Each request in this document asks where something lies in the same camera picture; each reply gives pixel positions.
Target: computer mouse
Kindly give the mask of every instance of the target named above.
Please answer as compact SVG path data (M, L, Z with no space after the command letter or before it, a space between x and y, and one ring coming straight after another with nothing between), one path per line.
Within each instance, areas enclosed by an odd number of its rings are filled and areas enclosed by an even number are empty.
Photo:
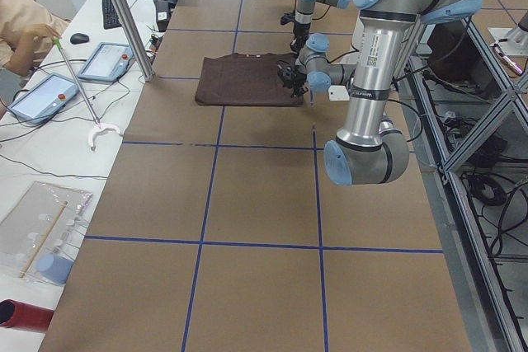
M90 37L83 33L74 33L72 37L69 38L69 42L72 45L80 45L81 43L87 43L88 41L90 41Z

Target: tablet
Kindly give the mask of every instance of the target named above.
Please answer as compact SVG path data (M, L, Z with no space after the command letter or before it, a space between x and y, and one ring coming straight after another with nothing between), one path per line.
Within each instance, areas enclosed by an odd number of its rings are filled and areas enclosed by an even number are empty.
M77 92L74 80L51 73L7 109L20 120L40 124L53 117Z
M77 76L93 82L115 82L126 73L133 56L128 45L100 43Z

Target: wooden stick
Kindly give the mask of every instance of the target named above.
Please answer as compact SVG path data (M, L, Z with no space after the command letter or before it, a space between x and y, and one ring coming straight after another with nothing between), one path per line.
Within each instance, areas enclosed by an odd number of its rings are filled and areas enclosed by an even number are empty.
M63 202L63 206L60 208L59 212L55 215L53 221L51 222L50 226L46 230L44 236L40 240L39 244L36 246L35 251L33 252L31 257L27 261L26 265L24 265L24 268L21 269L20 274L18 274L19 278L24 278L24 276L26 275L26 272L31 267L31 263L33 263L33 261L35 260L36 255L39 254L39 251L42 248L42 246L44 245L44 242L46 242L46 239L48 239L48 237L50 236L51 230L53 230L53 227L55 227L55 224L59 221L60 216L63 214L63 212L64 212L64 210L66 209L67 206L68 206L68 201L64 201Z

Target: red object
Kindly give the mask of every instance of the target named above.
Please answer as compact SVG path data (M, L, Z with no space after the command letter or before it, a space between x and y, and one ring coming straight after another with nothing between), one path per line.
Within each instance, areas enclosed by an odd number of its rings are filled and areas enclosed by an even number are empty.
M54 311L15 300L0 303L0 327L46 333Z

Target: keyboard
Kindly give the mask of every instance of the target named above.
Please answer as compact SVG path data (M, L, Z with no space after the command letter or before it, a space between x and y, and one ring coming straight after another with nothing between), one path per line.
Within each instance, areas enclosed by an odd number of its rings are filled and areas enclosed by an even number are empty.
M105 29L118 28L121 26L116 9L111 0L102 0L102 25Z

